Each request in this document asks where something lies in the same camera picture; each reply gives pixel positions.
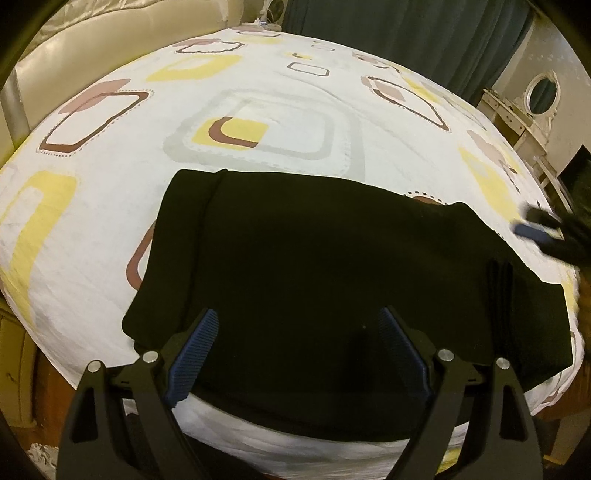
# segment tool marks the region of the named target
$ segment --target curtain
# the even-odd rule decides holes
[[[290,0],[282,29],[392,60],[477,104],[532,18],[526,0]]]

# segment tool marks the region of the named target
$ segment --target folded black garment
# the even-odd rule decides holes
[[[392,441],[421,411],[378,336],[386,305],[464,360],[506,355],[524,390],[573,361],[562,287],[468,206],[286,173],[179,171],[123,329],[158,349],[213,308],[195,395],[283,432]]]

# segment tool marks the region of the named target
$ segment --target vanity table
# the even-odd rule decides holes
[[[478,110],[494,124],[509,145],[524,160],[540,188],[559,210],[571,211],[557,172],[546,160],[548,136],[560,101],[560,87],[554,72],[536,76],[523,95],[511,101],[492,89],[485,89]]]

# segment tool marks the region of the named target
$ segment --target metal bolt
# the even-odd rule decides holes
[[[439,350],[437,356],[444,362],[451,362],[454,358],[453,352],[447,348],[442,348]]]
[[[88,364],[88,366],[86,368],[88,369],[89,372],[94,374],[94,373],[98,372],[101,367],[102,367],[102,364],[98,360],[93,360],[92,362],[90,362]]]
[[[153,364],[156,360],[158,360],[158,352],[149,350],[142,355],[142,360],[147,364]]]
[[[511,363],[506,358],[499,357],[496,359],[496,366],[498,366],[501,370],[509,370]]]

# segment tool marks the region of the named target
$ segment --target bedsheet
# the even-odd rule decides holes
[[[548,204],[480,112],[390,61],[236,27],[98,80],[50,114],[0,171],[2,291],[72,385],[93,359],[137,358],[121,319],[181,168],[343,177],[468,204],[541,280],[564,287],[574,364],[527,392],[531,411],[555,403],[579,369],[575,272],[511,233],[522,204]],[[383,478],[405,446],[275,432],[193,395],[174,414],[186,433],[283,478]],[[465,431],[456,428],[450,450]]]

